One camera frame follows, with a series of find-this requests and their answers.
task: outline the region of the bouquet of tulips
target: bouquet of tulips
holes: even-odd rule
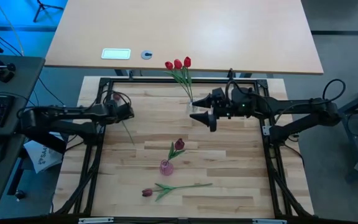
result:
[[[175,59],[173,64],[171,62],[165,62],[165,67],[169,72],[165,72],[171,75],[177,83],[185,90],[187,95],[190,98],[190,101],[193,102],[193,91],[191,90],[191,76],[189,74],[189,67],[191,65],[191,59],[186,57],[183,61],[183,65],[179,59]]]

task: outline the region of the wooden table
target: wooden table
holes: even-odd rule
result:
[[[93,102],[99,79],[84,78],[78,105]],[[287,98],[283,80],[267,81],[272,97]],[[203,98],[219,86],[224,85],[194,84],[193,94],[196,99]],[[114,90],[132,99],[135,118],[125,124],[135,146],[122,124],[107,126],[92,216],[274,217],[257,119],[222,118],[218,130],[211,133],[206,126],[188,117],[186,93],[176,83],[115,83]],[[290,121],[290,115],[280,119],[281,124]],[[170,143],[178,138],[185,141],[186,152],[172,160],[174,173],[163,176],[158,169],[160,161],[166,159]],[[69,146],[80,141],[76,138]],[[297,143],[288,141],[287,144],[298,150]],[[63,205],[78,185],[84,151],[85,146],[81,145],[65,154],[53,200],[55,209]],[[284,147],[281,152],[289,189],[313,214],[301,159]],[[154,183],[213,185],[175,190],[155,202],[156,194],[141,196],[141,191],[154,187]]]
[[[101,59],[106,48],[131,58]],[[199,71],[323,73],[300,0],[69,0],[45,66],[158,70],[186,56]]]

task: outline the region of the gray floor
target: gray floor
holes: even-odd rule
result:
[[[303,0],[302,3],[312,30],[358,30],[358,0]],[[31,11],[34,6],[26,6],[26,8]],[[20,19],[15,19],[14,24],[33,26],[31,20],[34,12],[31,11],[26,16],[21,15]],[[51,12],[49,16],[41,17],[40,24],[37,26],[52,26],[59,19],[58,12]],[[3,18],[0,18],[0,23],[5,24]],[[17,46],[11,32],[0,32],[0,34]],[[26,55],[39,57],[46,55],[53,37],[53,33],[50,32],[21,32],[20,35]],[[294,100],[319,97],[328,81],[341,78],[347,83],[347,90],[336,103],[342,106],[354,99],[358,92],[358,36],[319,35],[314,36],[314,41],[323,64],[323,76],[274,75],[274,78],[284,78],[288,97]],[[144,75],[151,75],[151,73],[144,72]],[[74,106],[85,75],[114,75],[114,72],[45,68],[41,77],[62,101]],[[209,77],[225,74],[197,73],[197,75]],[[37,85],[35,90],[41,104],[57,103],[42,86]],[[339,85],[333,85],[328,91],[328,98],[339,90]],[[353,124],[355,131],[358,131],[358,119],[355,119]],[[347,184],[344,180],[346,173],[354,166],[354,158],[351,156],[342,125],[331,128],[316,127],[303,132],[300,136],[300,148],[305,159],[306,176],[315,213],[323,218],[358,221],[358,182]],[[58,170],[59,167],[54,167],[38,175],[30,171],[25,172],[20,188],[28,193],[28,197],[16,202],[12,197],[3,196],[0,203],[0,218],[48,213]]]

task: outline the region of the pink vase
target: pink vase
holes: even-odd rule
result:
[[[167,160],[161,161],[160,164],[160,173],[162,175],[171,175],[173,172],[173,165]]]

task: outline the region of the white paper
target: white paper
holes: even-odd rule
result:
[[[63,140],[60,133],[50,133]],[[63,155],[48,147],[45,147],[35,141],[29,141],[24,144],[24,148],[30,156],[34,165],[35,173],[48,169],[51,166],[62,162]]]

